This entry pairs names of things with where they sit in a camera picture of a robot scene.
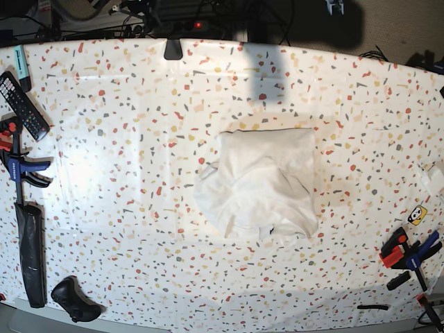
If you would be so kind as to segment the black TV remote control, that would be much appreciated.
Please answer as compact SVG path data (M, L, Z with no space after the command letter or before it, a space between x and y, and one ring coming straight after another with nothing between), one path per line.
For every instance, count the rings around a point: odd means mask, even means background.
M2 73L0 83L1 95L6 103L17 115L32 138L37 142L41 141L50 130L49 124L42 114L27 97L10 71Z

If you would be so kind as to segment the black table edge clip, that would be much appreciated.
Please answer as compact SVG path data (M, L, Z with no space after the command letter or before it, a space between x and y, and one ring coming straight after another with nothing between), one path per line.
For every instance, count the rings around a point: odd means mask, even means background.
M165 60L181 60L183 57L182 46L178 39L168 39L164 50Z

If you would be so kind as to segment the left blue bar clamp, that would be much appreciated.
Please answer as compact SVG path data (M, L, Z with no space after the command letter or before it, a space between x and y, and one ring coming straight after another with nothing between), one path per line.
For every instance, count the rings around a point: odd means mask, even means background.
M37 188L47 188L52 180L39 175L51 166L50 160L27 160L28 152L21 152L21 134L23 126L16 117L1 120L1 163L16 185L17 203L25 205L22 183Z

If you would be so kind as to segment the right blue bar clamp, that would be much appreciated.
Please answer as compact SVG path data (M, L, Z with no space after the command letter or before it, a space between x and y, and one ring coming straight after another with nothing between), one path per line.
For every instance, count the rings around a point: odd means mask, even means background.
M405 229L400 227L382 245L379 258L386 268L414 272L416 274L423 291L422 294L416 297L416 300L424 309L426 315L428 315L431 324L436 328L437 332L443 332L441 319L434 310L433 304L428 301L425 295L428 287L420 268L425 260L437 254L442 248L443 245L438 239L439 233L435 230L422 243L416 241L410 246Z

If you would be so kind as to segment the black game controller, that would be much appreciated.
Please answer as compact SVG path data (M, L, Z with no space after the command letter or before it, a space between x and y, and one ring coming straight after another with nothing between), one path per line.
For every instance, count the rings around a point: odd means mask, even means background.
M92 322L102 313L101 306L84 295L73 275L65 277L53 288L51 298L69 314L75 323Z

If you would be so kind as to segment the black power strip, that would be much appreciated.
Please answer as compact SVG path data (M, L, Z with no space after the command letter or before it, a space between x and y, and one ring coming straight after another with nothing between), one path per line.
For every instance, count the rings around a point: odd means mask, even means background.
M128 27L131 27L131 31L135 34L147 33L149 35L156 34L187 34L187 33L199 33L208 31L210 28L210 22L207 20L179 20L179 21L166 21L157 25L151 24L148 28L143 25L142 22L127 23L123 25L123 30L126 31Z

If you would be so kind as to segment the small black block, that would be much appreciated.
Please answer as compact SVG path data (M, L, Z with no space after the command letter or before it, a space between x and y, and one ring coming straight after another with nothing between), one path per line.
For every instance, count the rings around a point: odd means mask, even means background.
M387 283L386 287L389 291L395 290L396 288L398 288L399 286L401 286L402 284L407 282L410 278L411 278L410 272L405 271L402 274L400 274L399 276L390 280Z

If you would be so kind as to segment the long black sleeve pouch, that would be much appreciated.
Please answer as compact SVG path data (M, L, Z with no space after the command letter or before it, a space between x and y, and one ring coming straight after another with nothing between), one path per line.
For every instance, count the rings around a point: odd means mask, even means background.
M15 203L19 232L19 259L24 288L32 308L46 304L43 260L42 211L34 205Z

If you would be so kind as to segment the blue bar clamp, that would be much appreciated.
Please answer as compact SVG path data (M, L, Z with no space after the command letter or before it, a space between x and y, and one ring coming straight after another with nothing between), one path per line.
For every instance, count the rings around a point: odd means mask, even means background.
M436 328L437 332L443 332L441 319L434 310L433 304L428 301L425 295L428 287L420 268L425 260L437 254L442 248L443 245L438 239L439 233L435 230L422 243L416 241L410 246L405 229L400 227L382 245L379 258L386 268L414 272L416 274L423 291L422 294L416 297L416 300L424 309L426 315L428 315L431 324Z
M50 160L27 160L28 152L21 152L21 134L23 126L16 117L1 120L1 163L16 185L17 203L25 205L22 183L37 188L47 188L52 180L39 175L51 166Z

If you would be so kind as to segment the yellow cartoon face sticker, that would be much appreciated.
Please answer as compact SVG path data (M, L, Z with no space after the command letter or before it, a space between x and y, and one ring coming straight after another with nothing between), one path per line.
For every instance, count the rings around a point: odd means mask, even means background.
M407 221L412 225L419 225L426 215L427 209L422 205L417 205L408 216Z

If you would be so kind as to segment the white T-shirt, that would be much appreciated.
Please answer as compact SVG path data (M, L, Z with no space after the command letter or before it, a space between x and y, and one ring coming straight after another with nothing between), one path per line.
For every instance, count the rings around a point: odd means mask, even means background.
M309 128L220 133L219 158L196 179L194 199L227 239L310 238L315 135Z

